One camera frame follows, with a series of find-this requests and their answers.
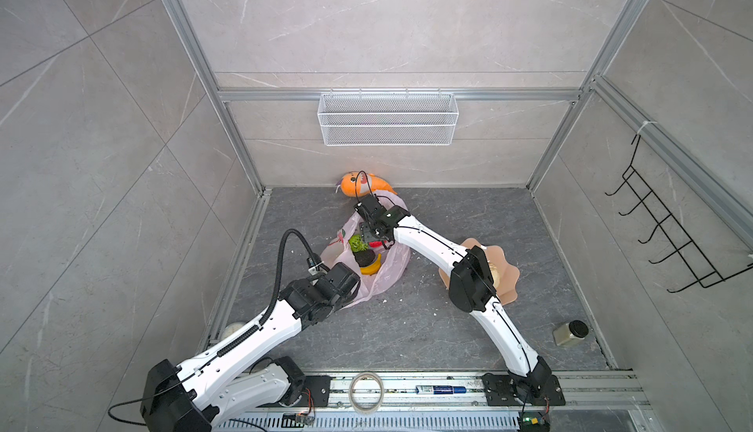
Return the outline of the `dark avocado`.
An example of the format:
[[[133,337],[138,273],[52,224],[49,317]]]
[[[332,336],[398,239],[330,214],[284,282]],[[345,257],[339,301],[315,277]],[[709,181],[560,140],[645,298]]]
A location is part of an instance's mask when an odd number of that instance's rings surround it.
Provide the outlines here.
[[[361,253],[354,254],[354,259],[356,263],[358,263],[359,267],[366,267],[366,265],[370,265],[374,259],[376,259],[377,254],[373,251],[364,251]]]

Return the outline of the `pink plastic bag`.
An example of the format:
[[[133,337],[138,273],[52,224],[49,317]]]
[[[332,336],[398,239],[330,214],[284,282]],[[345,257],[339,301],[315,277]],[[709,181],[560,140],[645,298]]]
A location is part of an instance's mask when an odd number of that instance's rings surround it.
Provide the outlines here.
[[[348,308],[370,301],[391,288],[403,275],[411,250],[399,243],[380,243],[357,212],[337,231],[323,250],[327,267],[344,263],[360,276],[360,287]]]

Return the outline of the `green fruit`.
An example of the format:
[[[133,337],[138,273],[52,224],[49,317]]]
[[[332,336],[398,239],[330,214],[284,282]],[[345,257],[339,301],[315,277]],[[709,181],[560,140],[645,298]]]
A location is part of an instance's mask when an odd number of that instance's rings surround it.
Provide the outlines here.
[[[354,254],[364,251],[370,251],[371,249],[369,244],[362,239],[362,236],[360,234],[354,234],[353,236],[351,236],[348,240],[348,244]]]

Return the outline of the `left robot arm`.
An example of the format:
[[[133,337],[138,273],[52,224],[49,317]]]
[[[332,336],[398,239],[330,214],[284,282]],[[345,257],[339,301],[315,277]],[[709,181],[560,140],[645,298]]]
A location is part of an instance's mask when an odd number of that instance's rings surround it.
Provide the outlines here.
[[[349,304],[361,283],[337,263],[321,277],[298,279],[264,312],[207,351],[173,365],[167,359],[147,374],[140,413],[151,431],[210,431],[260,406],[292,406],[306,376],[289,357],[251,368],[272,349]]]

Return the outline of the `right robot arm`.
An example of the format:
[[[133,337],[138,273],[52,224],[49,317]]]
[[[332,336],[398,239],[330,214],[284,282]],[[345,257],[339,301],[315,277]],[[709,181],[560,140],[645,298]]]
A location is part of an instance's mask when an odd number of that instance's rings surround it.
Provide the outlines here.
[[[354,206],[376,239],[403,244],[432,261],[449,276],[452,304],[474,318],[500,351],[511,379],[512,392],[524,404],[562,406],[564,395],[548,363],[533,349],[506,314],[493,286],[493,275],[480,246],[456,244],[400,206],[386,208],[375,195]]]

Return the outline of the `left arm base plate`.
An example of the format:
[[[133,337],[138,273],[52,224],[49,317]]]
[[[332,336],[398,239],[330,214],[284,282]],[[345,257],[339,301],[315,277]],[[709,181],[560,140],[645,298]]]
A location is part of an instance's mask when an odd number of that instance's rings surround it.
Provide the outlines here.
[[[331,381],[329,375],[306,376],[304,379],[293,381],[280,399],[278,404],[284,407],[325,408],[329,404],[331,394]]]

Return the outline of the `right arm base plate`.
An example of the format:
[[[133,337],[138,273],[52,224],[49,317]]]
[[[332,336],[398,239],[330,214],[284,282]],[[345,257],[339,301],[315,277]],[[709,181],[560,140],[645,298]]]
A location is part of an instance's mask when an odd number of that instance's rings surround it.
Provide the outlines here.
[[[482,390],[490,407],[523,406],[560,407],[566,399],[559,380],[549,375],[545,381],[534,378],[519,378],[516,375],[486,373],[482,379]]]

